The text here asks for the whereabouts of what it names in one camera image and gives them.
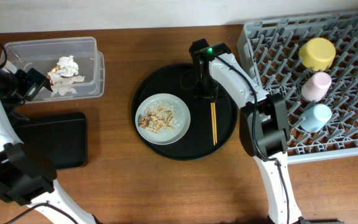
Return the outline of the wooden chopstick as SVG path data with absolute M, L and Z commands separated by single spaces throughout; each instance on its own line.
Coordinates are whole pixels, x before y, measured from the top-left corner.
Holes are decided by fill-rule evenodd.
M 212 125 L 212 134 L 214 137 L 214 133 L 213 133 L 213 122 L 212 122 L 212 113 L 211 113 L 211 125 Z
M 211 103 L 211 113 L 212 113 L 212 122 L 213 122 L 213 133 L 214 133 L 214 146 L 218 143 L 217 137 L 217 124 L 216 124 L 216 104 L 215 102 Z

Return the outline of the white napkin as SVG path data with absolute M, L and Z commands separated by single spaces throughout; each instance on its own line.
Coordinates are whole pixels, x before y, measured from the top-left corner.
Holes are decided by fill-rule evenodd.
M 79 65 L 74 61 L 73 56 L 60 57 L 56 65 L 60 69 L 56 71 L 56 79 L 52 87 L 51 97 L 55 95 L 65 96 L 67 93 L 77 94 L 77 91 L 71 87 L 74 83 L 84 82 L 84 76 L 79 75 Z

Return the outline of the pink cup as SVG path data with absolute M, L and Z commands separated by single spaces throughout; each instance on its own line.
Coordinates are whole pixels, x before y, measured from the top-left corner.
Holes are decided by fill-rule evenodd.
M 301 88 L 301 94 L 307 101 L 320 101 L 331 86 L 331 77 L 325 72 L 315 73 Z

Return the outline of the light blue cup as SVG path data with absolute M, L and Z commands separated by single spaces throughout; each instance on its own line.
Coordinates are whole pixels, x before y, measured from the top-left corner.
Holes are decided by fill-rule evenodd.
M 310 133 L 317 133 L 323 129 L 332 117 L 331 109 L 324 104 L 317 104 L 300 115 L 304 121 L 300 125 L 302 129 Z

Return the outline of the yellow bowl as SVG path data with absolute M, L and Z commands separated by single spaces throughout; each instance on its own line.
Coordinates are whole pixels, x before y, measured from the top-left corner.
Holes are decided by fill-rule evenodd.
M 307 41 L 300 48 L 298 56 L 302 58 L 301 63 L 310 70 L 327 70 L 333 64 L 336 48 L 330 40 L 317 37 Z

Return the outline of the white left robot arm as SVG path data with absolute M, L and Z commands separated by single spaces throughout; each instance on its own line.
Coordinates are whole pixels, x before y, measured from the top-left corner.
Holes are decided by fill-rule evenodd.
M 36 210 L 52 223 L 98 223 L 63 190 L 43 150 L 25 147 L 10 122 L 10 117 L 22 118 L 15 112 L 18 106 L 42 88 L 51 89 L 49 79 L 33 68 L 11 72 L 5 65 L 0 62 L 0 200 L 27 207 L 10 222 Z

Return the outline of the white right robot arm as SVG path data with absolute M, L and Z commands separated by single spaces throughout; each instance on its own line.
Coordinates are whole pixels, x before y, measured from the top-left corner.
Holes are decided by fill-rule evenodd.
M 213 98 L 223 87 L 239 108 L 239 137 L 261 173 L 268 198 L 271 223 L 303 223 L 288 173 L 290 128 L 284 97 L 264 90 L 237 63 L 223 42 L 209 45 L 206 39 L 190 48 L 193 65 L 203 90 Z

